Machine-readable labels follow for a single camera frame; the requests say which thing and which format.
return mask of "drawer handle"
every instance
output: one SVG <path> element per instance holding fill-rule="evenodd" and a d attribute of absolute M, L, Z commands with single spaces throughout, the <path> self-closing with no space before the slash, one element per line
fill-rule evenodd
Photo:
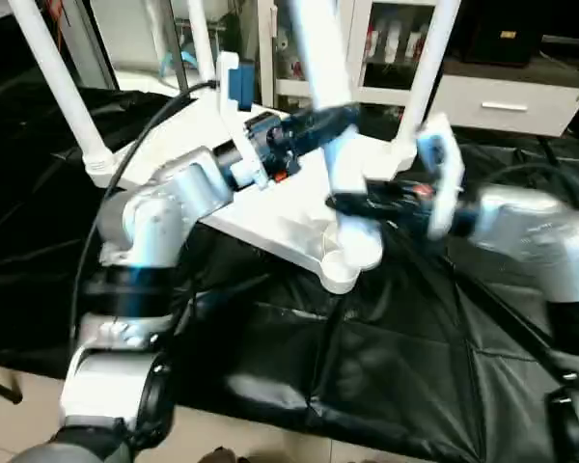
<path fill-rule="evenodd" d="M 495 103 L 492 101 L 485 101 L 482 104 L 484 109 L 499 109 L 500 111 L 512 111 L 514 113 L 527 113 L 528 107 L 522 104 L 507 104 L 507 103 Z"/>

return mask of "floor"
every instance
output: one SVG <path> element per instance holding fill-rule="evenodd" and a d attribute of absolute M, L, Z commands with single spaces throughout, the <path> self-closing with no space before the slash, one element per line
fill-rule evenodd
<path fill-rule="evenodd" d="M 0 463 L 46 441 L 56 431 L 62 382 L 0 368 L 0 382 L 16 379 L 23 402 L 12 405 L 0 398 Z M 223 446 L 261 463 L 418 463 L 420 460 L 365 449 L 331 439 L 308 436 L 266 424 L 237 420 L 179 407 L 170 437 L 146 451 L 138 463 L 197 462 Z"/>

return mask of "black leather surface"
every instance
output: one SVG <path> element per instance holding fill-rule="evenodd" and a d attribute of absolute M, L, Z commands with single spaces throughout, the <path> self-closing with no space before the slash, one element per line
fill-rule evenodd
<path fill-rule="evenodd" d="M 113 148 L 163 102 L 84 96 Z M 459 141 L 468 186 L 544 158 L 533 138 L 459 131 Z M 0 97 L 0 364 L 54 376 L 65 373 L 70 283 L 99 197 L 71 145 L 47 92 Z M 550 145 L 579 172 L 576 142 Z M 564 194 L 550 178 L 511 181 Z M 542 400 L 555 383 L 483 313 L 507 303 L 546 329 L 531 276 L 459 240 L 383 231 L 382 264 L 334 296 L 198 226 L 179 270 L 198 289 L 179 339 L 179 403 L 436 461 L 551 461 Z"/>

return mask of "white support pole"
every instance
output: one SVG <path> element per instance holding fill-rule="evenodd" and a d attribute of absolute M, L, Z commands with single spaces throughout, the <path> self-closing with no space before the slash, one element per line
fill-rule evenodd
<path fill-rule="evenodd" d="M 86 171 L 91 176 L 111 174 L 114 156 L 100 138 L 97 127 L 70 78 L 69 70 L 45 27 L 35 0 L 9 0 L 9 4 L 82 150 Z"/>
<path fill-rule="evenodd" d="M 306 68 L 315 109 L 352 102 L 345 67 L 341 25 L 333 0 L 292 0 L 292 25 Z M 350 127 L 324 147 L 330 189 L 333 192 L 367 191 L 362 174 L 362 154 L 357 150 L 357 129 Z M 371 221 L 338 214 L 338 239 L 345 262 L 358 268 L 373 268 L 382 257 L 379 228 Z"/>
<path fill-rule="evenodd" d="M 204 82 L 213 80 L 216 78 L 216 72 L 214 70 L 214 61 L 212 60 L 212 48 L 210 47 L 210 37 L 208 36 L 208 26 L 202 0 L 188 0 L 187 4 L 200 77 L 202 77 Z"/>
<path fill-rule="evenodd" d="M 409 169 L 416 157 L 416 129 L 425 118 L 428 99 L 442 64 L 460 3 L 461 0 L 438 0 L 435 6 L 408 104 L 403 111 L 397 137 L 391 143 L 393 157 L 400 159 L 400 171 Z"/>

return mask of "cabinet drawer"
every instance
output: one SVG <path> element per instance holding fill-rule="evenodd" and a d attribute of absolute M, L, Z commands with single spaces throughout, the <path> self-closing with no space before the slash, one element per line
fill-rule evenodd
<path fill-rule="evenodd" d="M 452 125 L 560 136 L 579 109 L 579 89 L 444 75 L 431 114 Z"/>

